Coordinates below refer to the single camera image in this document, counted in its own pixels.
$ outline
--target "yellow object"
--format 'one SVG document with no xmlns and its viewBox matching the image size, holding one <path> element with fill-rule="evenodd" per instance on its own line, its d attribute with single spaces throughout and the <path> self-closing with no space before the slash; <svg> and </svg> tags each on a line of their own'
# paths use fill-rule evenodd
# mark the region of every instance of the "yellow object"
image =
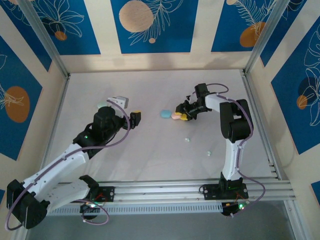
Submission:
<svg viewBox="0 0 320 240">
<path fill-rule="evenodd" d="M 187 115 L 185 113 L 182 114 L 180 119 L 183 120 L 183 121 L 188 121 Z"/>
</svg>

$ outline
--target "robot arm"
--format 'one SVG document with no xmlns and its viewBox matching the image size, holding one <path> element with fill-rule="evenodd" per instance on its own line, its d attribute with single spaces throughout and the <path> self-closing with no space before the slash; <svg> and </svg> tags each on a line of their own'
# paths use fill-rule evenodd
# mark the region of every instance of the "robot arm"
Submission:
<svg viewBox="0 0 320 240">
<path fill-rule="evenodd" d="M 126 108 L 128 104 L 128 99 L 124 97 L 109 98 L 108 100 L 123 108 Z M 129 119 L 130 128 L 134 129 L 140 120 L 141 113 L 132 112 Z M 78 199 L 88 198 L 93 200 L 98 194 L 99 184 L 88 175 L 80 177 L 73 183 L 54 187 L 65 176 L 88 162 L 102 149 L 92 149 L 90 147 L 105 146 L 121 128 L 128 129 L 128 123 L 123 113 L 118 111 L 111 103 L 101 107 L 94 115 L 93 123 L 88 124 L 85 130 L 78 134 L 73 143 L 59 157 L 22 183 L 16 179 L 9 183 L 7 186 L 7 208 L 10 209 L 22 191 L 33 184 L 12 210 L 13 215 L 23 226 L 30 229 L 38 225 L 45 218 L 47 212 Z M 36 182 L 38 176 L 51 168 L 52 170 Z"/>
<path fill-rule="evenodd" d="M 243 107 L 252 122 L 247 101 L 240 99 L 237 102 Z M 239 145 L 251 133 L 243 112 L 235 103 L 219 97 L 215 92 L 210 93 L 205 83 L 195 86 L 195 92 L 187 96 L 187 100 L 176 107 L 176 113 L 182 114 L 181 119 L 185 121 L 196 120 L 199 113 L 212 110 L 220 114 L 221 133 L 226 140 L 225 163 L 219 185 L 215 186 L 216 190 L 212 199 L 235 199 L 237 197 L 235 193 L 246 188 L 237 169 Z M 242 162 L 242 152 L 240 152 L 239 163 Z M 246 192 L 242 192 L 242 196 L 248 198 Z"/>
</svg>

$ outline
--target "pink object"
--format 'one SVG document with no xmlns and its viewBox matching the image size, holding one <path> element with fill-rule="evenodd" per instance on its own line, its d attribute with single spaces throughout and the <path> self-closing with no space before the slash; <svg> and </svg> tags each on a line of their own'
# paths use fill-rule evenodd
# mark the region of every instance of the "pink object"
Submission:
<svg viewBox="0 0 320 240">
<path fill-rule="evenodd" d="M 181 114 L 175 114 L 175 113 L 171 114 L 171 118 L 174 119 L 174 120 L 180 119 L 181 116 L 182 116 Z"/>
</svg>

